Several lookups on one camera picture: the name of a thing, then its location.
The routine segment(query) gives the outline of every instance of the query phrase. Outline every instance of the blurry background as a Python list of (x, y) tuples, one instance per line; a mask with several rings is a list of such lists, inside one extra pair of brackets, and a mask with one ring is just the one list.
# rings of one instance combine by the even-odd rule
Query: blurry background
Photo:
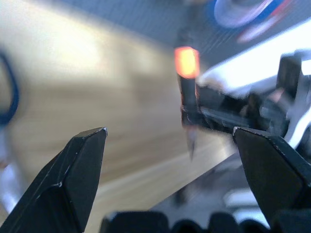
[[(4, 130), (27, 182), (72, 136), (108, 128), (86, 232), (97, 232), (111, 211), (155, 206), (235, 152), (229, 135), (202, 133), (195, 160), (189, 160), (173, 61), (181, 26), (194, 28), (204, 72), (310, 14), (308, 0), (301, 0), (299, 14), (289, 13), (241, 44), (241, 29), (219, 29), (209, 21), (203, 4), (210, 2), (185, 3), (190, 1), (0, 0), (0, 50), (21, 89), (17, 114)], [(1, 106), (8, 104), (4, 77)], [(5, 216), (0, 208), (0, 223)]]

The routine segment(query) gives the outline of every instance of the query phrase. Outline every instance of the blue wire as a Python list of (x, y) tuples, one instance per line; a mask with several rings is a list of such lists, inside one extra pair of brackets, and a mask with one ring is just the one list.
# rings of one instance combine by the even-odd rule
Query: blue wire
[(19, 102), (19, 89), (12, 67), (10, 66), (8, 59), (2, 52), (0, 52), (0, 62), (2, 62), (4, 64), (4, 67), (6, 68), (12, 93), (12, 99), (9, 109), (6, 112), (0, 110), (0, 128), (1, 128), (1, 126), (5, 126), (10, 122), (10, 120), (13, 118), (17, 110)]

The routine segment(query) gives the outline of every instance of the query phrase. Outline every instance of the black mechanical part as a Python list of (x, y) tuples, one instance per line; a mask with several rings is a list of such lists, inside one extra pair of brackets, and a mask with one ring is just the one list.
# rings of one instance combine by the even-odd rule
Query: black mechanical part
[(98, 187), (105, 128), (79, 133), (36, 176), (0, 233), (82, 233)]
[(307, 233), (311, 229), (311, 210), (281, 210), (275, 217), (271, 232), (276, 233)]
[(311, 127), (308, 127), (301, 139), (297, 152), (311, 163)]
[[(193, 48), (193, 38), (190, 28), (182, 28), (178, 31), (176, 48)], [(177, 74), (181, 94), (181, 111), (183, 126), (193, 126), (198, 124), (199, 114), (197, 112), (197, 97), (195, 78), (185, 78)]]
[(245, 175), (267, 221), (281, 210), (311, 208), (311, 165), (280, 136), (236, 128)]
[(217, 111), (203, 107), (201, 108), (201, 111), (207, 119), (212, 119), (214, 122), (217, 122), (226, 128), (233, 129), (237, 125), (253, 128), (253, 124), (249, 119), (244, 118), (238, 114), (233, 114), (230, 112), (227, 113), (225, 111)]
[(301, 72), (301, 57), (285, 55), (281, 57), (278, 73), (276, 88), (284, 88), (286, 92), (295, 99), (298, 79)]
[(169, 233), (169, 221), (160, 212), (120, 212), (112, 219), (104, 218), (100, 233)]

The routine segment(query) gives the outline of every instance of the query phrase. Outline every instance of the wooden table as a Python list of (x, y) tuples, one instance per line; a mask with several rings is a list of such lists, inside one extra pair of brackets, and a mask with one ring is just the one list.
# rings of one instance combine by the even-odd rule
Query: wooden table
[(108, 128), (86, 232), (111, 211), (149, 209), (232, 154), (227, 135), (202, 133), (190, 162), (172, 51), (59, 5), (0, 4), (1, 49), (21, 85), (8, 130), (27, 180), (78, 132)]

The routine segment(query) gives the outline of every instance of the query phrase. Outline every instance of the orange light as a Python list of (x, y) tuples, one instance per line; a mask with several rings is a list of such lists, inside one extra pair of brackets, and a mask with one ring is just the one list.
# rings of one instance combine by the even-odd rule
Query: orange light
[(195, 79), (200, 72), (199, 52), (191, 47), (175, 49), (177, 74), (185, 79)]

